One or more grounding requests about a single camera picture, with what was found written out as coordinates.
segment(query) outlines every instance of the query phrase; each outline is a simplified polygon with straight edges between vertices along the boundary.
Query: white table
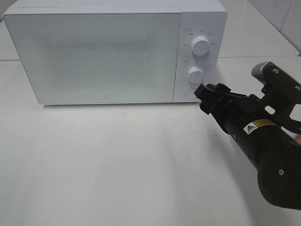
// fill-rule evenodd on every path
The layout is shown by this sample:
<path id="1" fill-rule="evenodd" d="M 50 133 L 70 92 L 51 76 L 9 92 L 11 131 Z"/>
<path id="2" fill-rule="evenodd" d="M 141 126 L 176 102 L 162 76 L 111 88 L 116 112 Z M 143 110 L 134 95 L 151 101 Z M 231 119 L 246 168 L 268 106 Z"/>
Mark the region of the white table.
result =
<path id="1" fill-rule="evenodd" d="M 220 57 L 298 56 L 299 52 L 247 0 L 221 0 L 228 20 Z M 4 22 L 0 23 L 0 60 L 19 56 Z"/>
<path id="2" fill-rule="evenodd" d="M 260 95 L 267 60 L 301 81 L 300 57 L 221 58 L 215 80 Z M 196 103 L 42 106 L 20 62 L 0 69 L 0 225 L 300 225 Z"/>

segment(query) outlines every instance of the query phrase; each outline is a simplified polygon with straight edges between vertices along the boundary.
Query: timer knob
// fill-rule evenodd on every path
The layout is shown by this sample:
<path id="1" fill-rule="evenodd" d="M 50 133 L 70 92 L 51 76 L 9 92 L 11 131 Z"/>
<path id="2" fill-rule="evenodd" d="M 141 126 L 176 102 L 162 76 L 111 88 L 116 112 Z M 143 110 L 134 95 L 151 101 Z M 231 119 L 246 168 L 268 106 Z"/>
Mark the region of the timer knob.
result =
<path id="1" fill-rule="evenodd" d="M 192 52 L 197 56 L 203 56 L 209 51 L 210 43 L 205 36 L 195 37 L 191 41 Z"/>
<path id="2" fill-rule="evenodd" d="M 188 70 L 187 79 L 191 83 L 194 84 L 201 83 L 204 77 L 205 74 L 200 67 L 195 66 Z"/>

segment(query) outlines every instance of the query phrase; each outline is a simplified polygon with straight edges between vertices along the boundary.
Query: microwave oven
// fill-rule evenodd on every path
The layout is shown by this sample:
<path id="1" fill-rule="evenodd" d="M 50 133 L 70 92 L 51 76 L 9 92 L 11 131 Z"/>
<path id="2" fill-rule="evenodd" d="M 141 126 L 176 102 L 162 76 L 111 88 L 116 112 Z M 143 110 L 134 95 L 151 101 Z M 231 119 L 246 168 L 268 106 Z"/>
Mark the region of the microwave oven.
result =
<path id="1" fill-rule="evenodd" d="M 18 0 L 3 18 L 40 104 L 196 102 L 227 12 L 218 0 Z"/>

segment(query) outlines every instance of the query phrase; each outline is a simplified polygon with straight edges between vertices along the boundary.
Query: screw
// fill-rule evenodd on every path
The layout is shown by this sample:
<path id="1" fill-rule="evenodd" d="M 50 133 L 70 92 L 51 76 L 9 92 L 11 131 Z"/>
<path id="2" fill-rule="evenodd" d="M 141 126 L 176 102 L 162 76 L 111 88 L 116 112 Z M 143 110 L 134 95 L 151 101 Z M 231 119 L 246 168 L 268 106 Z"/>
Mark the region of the screw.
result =
<path id="1" fill-rule="evenodd" d="M 274 73 L 274 74 L 278 74 L 278 73 L 279 73 L 279 69 L 274 68 L 274 69 L 273 69 L 273 73 Z"/>
<path id="2" fill-rule="evenodd" d="M 283 169 L 281 169 L 281 170 L 279 170 L 279 175 L 283 175 L 284 174 L 284 170 Z"/>

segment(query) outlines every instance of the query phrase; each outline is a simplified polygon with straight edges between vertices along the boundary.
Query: yellow warning sticker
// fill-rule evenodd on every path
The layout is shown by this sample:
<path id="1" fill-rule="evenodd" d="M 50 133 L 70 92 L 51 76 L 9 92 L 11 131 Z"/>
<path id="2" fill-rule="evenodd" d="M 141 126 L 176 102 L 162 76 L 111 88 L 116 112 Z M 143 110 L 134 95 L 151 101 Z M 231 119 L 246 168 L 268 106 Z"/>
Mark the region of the yellow warning sticker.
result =
<path id="1" fill-rule="evenodd" d="M 252 133 L 254 130 L 262 127 L 262 126 L 277 126 L 276 123 L 274 123 L 273 121 L 271 120 L 268 120 L 268 119 L 259 119 L 259 120 L 255 120 L 249 124 L 247 124 L 245 127 L 244 127 L 244 131 L 247 133 L 247 134 L 250 134 Z"/>
<path id="2" fill-rule="evenodd" d="M 261 126 L 276 126 L 277 124 L 268 119 L 259 119 L 253 122 L 258 128 Z"/>

